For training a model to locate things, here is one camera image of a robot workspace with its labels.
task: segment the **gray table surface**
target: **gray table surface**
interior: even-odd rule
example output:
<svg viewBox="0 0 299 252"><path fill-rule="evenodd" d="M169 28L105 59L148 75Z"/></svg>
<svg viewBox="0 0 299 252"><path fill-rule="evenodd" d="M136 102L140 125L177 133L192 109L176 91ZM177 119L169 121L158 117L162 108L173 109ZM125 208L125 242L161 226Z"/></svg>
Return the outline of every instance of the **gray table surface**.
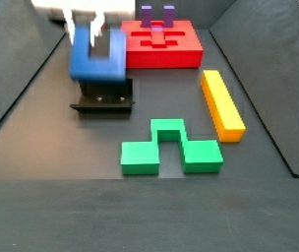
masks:
<svg viewBox="0 0 299 252"><path fill-rule="evenodd" d="M299 180L287 167L208 31L201 67L130 70L128 118L78 116L62 41L0 127L0 251L299 251ZM199 86L220 70L247 133L221 144L219 174L184 176L176 143L158 176L122 177L122 141L146 141L150 118L182 118L216 139Z"/></svg>

